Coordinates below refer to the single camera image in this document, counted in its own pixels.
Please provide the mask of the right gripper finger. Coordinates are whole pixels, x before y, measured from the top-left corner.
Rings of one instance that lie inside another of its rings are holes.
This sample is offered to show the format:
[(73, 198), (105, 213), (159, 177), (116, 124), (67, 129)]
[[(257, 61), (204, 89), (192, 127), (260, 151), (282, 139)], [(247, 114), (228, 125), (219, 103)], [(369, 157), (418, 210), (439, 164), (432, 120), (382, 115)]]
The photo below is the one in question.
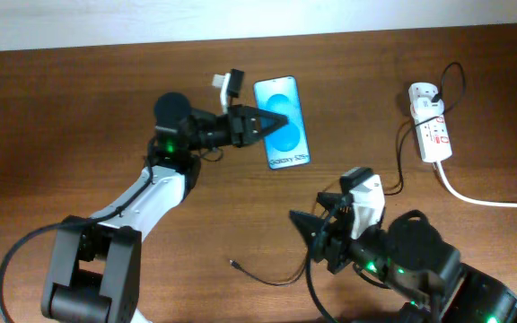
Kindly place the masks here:
[(349, 195), (339, 193), (319, 192), (316, 202), (329, 213), (334, 210), (337, 214), (349, 214), (352, 212), (352, 198)]
[(327, 222), (313, 214), (291, 210), (289, 218), (307, 247), (322, 247), (327, 239)]

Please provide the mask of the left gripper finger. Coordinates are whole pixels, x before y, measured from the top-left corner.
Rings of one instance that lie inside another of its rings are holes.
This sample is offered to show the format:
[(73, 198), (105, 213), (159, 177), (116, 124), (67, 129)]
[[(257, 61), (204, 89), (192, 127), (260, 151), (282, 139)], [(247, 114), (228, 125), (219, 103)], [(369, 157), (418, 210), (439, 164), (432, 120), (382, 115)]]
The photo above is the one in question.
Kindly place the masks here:
[(242, 133), (242, 145), (248, 146), (255, 144), (263, 138), (274, 134), (277, 130), (281, 129), (284, 126), (284, 124), (273, 124), (267, 128), (256, 129), (252, 124), (246, 125)]
[(255, 128), (266, 128), (273, 124), (288, 124), (288, 117), (284, 114), (245, 105), (241, 105), (240, 109), (245, 126), (252, 124)]

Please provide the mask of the blue Galaxy smartphone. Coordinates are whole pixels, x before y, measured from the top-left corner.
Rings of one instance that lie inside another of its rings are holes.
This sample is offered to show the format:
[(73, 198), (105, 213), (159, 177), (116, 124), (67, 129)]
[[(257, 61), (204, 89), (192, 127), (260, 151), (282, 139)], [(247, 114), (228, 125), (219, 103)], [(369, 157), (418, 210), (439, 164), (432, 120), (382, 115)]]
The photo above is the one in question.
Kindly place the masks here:
[(302, 115), (298, 84), (292, 75), (257, 81), (253, 84), (259, 109), (285, 120), (262, 118), (263, 127), (279, 126), (264, 138), (267, 166), (281, 170), (311, 162), (307, 132)]

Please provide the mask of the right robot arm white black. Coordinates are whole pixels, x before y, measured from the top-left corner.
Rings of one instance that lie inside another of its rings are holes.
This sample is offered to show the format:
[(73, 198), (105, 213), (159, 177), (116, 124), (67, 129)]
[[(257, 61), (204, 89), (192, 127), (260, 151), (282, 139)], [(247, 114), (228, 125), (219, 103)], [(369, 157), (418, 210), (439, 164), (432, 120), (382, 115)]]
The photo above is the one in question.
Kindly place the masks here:
[(306, 263), (326, 261), (330, 273), (346, 266), (367, 283), (407, 299), (394, 322), (517, 322), (517, 294), (460, 260), (420, 211), (381, 227), (382, 200), (320, 193), (324, 218), (292, 211), (307, 246)]

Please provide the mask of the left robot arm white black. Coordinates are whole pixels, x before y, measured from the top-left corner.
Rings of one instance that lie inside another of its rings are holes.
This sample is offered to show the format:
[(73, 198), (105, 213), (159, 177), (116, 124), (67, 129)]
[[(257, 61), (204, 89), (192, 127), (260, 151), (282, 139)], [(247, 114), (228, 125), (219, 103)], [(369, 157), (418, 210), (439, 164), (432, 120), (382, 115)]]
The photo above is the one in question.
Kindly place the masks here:
[(57, 322), (144, 322), (138, 308), (141, 254), (156, 224), (195, 187), (202, 151), (255, 144), (287, 116), (241, 104), (221, 115), (195, 109), (178, 92), (154, 104), (154, 135), (136, 182), (88, 218), (57, 227), (40, 310)]

